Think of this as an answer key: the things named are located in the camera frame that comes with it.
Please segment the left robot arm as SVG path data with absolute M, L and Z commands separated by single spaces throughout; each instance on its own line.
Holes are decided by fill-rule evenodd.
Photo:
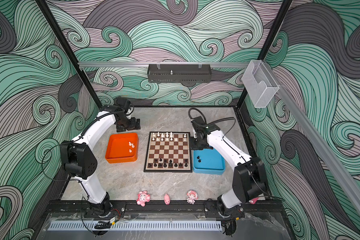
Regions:
M 112 205 L 109 193 L 98 179 L 98 160 L 93 148 L 112 125 L 116 125 L 119 132 L 139 130 L 140 119 L 131 116 L 134 109 L 130 100 L 118 97 L 113 104 L 102 106 L 95 119 L 78 136 L 60 144 L 63 169 L 80 184 L 90 209 L 102 217 L 111 212 Z

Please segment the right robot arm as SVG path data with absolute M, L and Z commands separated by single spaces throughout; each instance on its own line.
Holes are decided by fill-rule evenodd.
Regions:
M 190 138 L 192 150 L 214 149 L 233 169 L 232 188 L 218 197 L 217 208 L 222 216 L 229 216 L 234 208 L 248 203 L 267 190 L 267 174 L 263 161 L 246 154 L 233 144 L 218 123 L 236 121 L 234 117 L 207 122 L 204 114 L 197 108 L 190 108 L 188 116 L 194 129 Z

